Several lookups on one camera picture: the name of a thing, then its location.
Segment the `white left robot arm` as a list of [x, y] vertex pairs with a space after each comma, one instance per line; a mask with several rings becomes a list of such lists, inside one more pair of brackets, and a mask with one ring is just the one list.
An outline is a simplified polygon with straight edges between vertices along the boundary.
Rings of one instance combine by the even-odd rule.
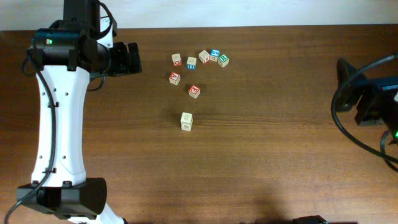
[[63, 17], [39, 29], [25, 62], [40, 90], [39, 146], [28, 184], [17, 189], [17, 206], [72, 223], [119, 223], [107, 204], [102, 177], [89, 178], [83, 162], [83, 108], [89, 82], [140, 73], [136, 43], [113, 42], [117, 23], [102, 16], [100, 1], [65, 1]]

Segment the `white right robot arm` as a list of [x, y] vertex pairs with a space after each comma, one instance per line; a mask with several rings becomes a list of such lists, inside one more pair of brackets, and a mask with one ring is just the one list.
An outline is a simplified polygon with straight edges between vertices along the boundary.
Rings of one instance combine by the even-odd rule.
[[349, 80], [337, 96], [335, 108], [339, 113], [356, 107], [354, 117], [359, 126], [384, 123], [397, 140], [397, 77], [366, 78], [363, 73], [340, 58], [336, 64], [338, 88]]

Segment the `green letter B block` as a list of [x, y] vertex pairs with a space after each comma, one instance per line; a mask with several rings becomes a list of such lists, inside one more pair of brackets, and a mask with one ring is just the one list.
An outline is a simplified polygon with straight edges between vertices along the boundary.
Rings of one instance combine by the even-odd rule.
[[181, 125], [181, 129], [184, 131], [191, 131], [192, 126], [189, 124], [183, 124], [183, 125]]

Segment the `plain face number block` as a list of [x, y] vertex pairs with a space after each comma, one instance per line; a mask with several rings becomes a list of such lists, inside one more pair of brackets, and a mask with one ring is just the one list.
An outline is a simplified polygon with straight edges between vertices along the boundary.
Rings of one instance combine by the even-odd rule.
[[181, 119], [180, 119], [181, 124], [186, 124], [186, 125], [192, 125], [193, 123], [193, 115], [191, 113], [186, 113], [183, 112]]

